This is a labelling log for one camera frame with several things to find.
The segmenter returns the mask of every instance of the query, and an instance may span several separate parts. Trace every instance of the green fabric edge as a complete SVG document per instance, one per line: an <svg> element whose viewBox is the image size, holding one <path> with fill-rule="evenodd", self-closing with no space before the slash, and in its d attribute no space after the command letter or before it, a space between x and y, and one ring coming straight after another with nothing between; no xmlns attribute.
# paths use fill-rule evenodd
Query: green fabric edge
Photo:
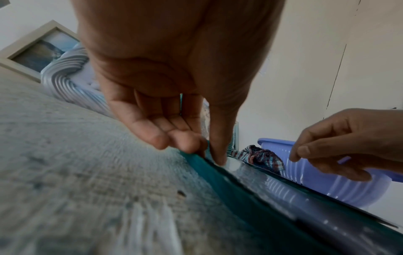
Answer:
<svg viewBox="0 0 403 255"><path fill-rule="evenodd" d="M268 242L272 243L270 254L341 254L298 228L252 192L230 181L220 167L195 154L180 153L235 215L268 236Z"/></svg>

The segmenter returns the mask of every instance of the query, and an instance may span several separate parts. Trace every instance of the landscape picture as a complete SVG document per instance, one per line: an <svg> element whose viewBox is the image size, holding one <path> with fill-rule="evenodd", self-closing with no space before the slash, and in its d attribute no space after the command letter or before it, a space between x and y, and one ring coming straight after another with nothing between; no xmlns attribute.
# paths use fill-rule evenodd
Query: landscape picture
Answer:
<svg viewBox="0 0 403 255"><path fill-rule="evenodd" d="M72 49L77 43L78 41L71 36L60 30L55 30L12 60L40 73L43 68L60 58L63 53Z"/></svg>
<svg viewBox="0 0 403 255"><path fill-rule="evenodd" d="M0 8L10 4L10 0L0 0Z"/></svg>

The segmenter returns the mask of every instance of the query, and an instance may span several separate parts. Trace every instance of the white wall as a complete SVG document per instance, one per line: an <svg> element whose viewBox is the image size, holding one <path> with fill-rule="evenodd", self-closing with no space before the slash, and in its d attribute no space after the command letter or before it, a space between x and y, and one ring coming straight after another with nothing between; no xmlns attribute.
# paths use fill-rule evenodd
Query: white wall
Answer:
<svg viewBox="0 0 403 255"><path fill-rule="evenodd" d="M326 116L403 107L403 1L362 0Z"/></svg>
<svg viewBox="0 0 403 255"><path fill-rule="evenodd" d="M321 120L359 0L288 0L267 73L238 114L240 148L260 137L296 140Z"/></svg>
<svg viewBox="0 0 403 255"><path fill-rule="evenodd" d="M0 50L51 20L76 32L78 22L69 0L10 0L0 9Z"/></svg>

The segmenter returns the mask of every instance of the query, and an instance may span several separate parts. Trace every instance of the gray textured surface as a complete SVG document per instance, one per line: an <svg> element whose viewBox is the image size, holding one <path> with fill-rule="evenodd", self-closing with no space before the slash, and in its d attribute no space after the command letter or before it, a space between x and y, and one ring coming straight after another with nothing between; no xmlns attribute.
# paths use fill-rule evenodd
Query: gray textured surface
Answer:
<svg viewBox="0 0 403 255"><path fill-rule="evenodd" d="M97 253L128 201L163 199L186 254L266 254L175 150L109 117L0 77L0 135L0 254Z"/></svg>

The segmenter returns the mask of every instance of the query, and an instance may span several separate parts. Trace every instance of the wavy silver frame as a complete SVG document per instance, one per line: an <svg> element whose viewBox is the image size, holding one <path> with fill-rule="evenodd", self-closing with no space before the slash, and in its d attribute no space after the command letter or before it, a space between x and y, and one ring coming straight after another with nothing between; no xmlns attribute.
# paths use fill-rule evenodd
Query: wavy silver frame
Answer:
<svg viewBox="0 0 403 255"><path fill-rule="evenodd" d="M49 95L59 100L114 118L100 91L85 89L68 77L80 71L88 61L87 52L79 43L42 70L41 83Z"/></svg>

